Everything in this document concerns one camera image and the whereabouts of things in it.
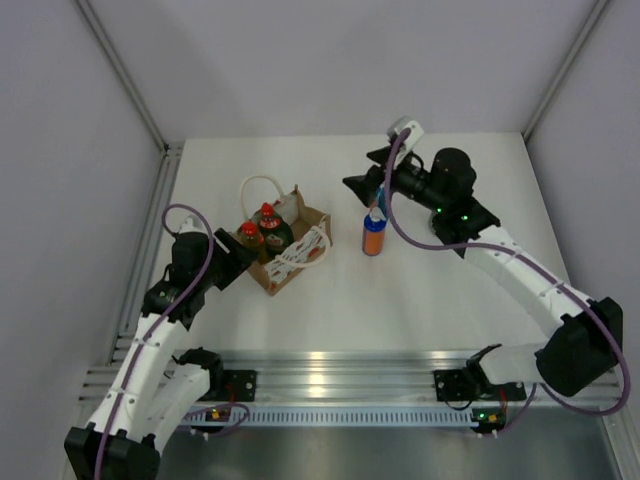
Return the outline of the yellow dish soap bottle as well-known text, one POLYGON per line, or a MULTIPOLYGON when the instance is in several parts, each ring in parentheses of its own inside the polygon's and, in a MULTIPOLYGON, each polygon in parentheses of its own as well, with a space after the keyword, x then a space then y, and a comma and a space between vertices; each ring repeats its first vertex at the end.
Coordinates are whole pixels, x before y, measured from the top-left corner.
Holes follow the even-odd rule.
POLYGON ((264 238, 258 226, 252 221, 245 221, 240 226, 240 236, 243 245, 257 254, 257 261, 265 264, 269 261, 264 238))

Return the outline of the green dish soap bottle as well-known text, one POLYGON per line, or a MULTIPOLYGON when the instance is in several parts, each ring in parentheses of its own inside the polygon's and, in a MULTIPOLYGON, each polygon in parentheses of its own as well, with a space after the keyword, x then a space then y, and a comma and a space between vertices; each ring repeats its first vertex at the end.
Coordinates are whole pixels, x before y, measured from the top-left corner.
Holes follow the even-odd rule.
POLYGON ((295 242, 291 226, 269 203, 264 203, 260 208, 258 228, 270 259, 283 254, 295 242))

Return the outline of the blue orange pump bottle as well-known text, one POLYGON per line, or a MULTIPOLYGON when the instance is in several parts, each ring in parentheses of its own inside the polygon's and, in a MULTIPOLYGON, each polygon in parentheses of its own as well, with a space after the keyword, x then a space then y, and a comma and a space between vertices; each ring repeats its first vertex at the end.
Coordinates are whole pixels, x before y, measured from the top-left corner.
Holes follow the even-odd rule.
POLYGON ((387 219, 382 210, 373 208, 364 217, 362 251, 367 256, 377 256, 382 252, 387 219))

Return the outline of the watermelon print jute bag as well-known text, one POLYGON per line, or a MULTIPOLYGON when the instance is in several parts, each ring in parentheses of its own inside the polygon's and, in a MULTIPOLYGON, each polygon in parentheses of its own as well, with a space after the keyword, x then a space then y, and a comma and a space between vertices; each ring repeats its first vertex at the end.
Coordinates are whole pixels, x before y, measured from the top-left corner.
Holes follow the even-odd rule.
POLYGON ((252 221, 258 226, 260 208, 250 213, 244 200, 245 189, 251 181, 267 180, 276 189, 278 196, 271 204, 276 212, 291 226, 295 242, 281 255, 265 264, 256 261, 249 267, 254 280, 271 296, 276 295, 297 275, 323 262, 333 246, 331 216, 305 203, 299 189, 285 192, 279 182, 269 175, 253 175, 245 178, 239 188, 239 201, 243 221, 233 233, 242 245, 240 226, 252 221))

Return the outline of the grey-green pump soap bottle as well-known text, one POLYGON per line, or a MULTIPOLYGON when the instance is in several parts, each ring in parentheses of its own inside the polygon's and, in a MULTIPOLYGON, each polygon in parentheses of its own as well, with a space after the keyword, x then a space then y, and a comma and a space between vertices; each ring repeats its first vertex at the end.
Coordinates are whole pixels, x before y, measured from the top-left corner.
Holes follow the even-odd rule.
POLYGON ((433 214, 429 218, 429 228, 430 231, 437 237, 441 235, 442 225, 441 218, 439 214, 433 214))

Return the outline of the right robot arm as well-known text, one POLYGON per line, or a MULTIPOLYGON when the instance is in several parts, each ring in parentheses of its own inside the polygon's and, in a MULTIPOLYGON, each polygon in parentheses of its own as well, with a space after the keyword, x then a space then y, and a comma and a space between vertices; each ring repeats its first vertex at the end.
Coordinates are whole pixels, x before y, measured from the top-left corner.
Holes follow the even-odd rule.
POLYGON ((401 237, 427 251, 453 251, 483 271, 533 319, 544 342, 491 344, 470 357, 463 369, 467 389, 488 397, 503 384, 540 384, 563 401, 613 368, 622 373, 622 395, 630 393, 623 354, 623 312, 610 297, 595 300, 543 267, 516 242, 501 220, 474 196, 476 172, 469 156, 444 148, 426 168, 405 146, 390 145, 368 153, 373 166, 363 175, 344 178, 366 206, 380 190, 400 194, 431 213, 437 244, 401 237))

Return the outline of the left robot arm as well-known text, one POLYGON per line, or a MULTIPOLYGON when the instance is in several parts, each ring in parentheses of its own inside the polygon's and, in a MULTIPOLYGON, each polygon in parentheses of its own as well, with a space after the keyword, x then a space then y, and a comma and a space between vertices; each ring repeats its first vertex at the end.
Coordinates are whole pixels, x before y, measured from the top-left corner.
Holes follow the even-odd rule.
POLYGON ((175 234, 171 261, 143 298, 124 361, 97 410, 64 441, 78 479, 153 479, 162 452, 200 400, 232 398, 222 357, 202 347, 175 353, 204 307, 256 260, 226 231, 175 234))

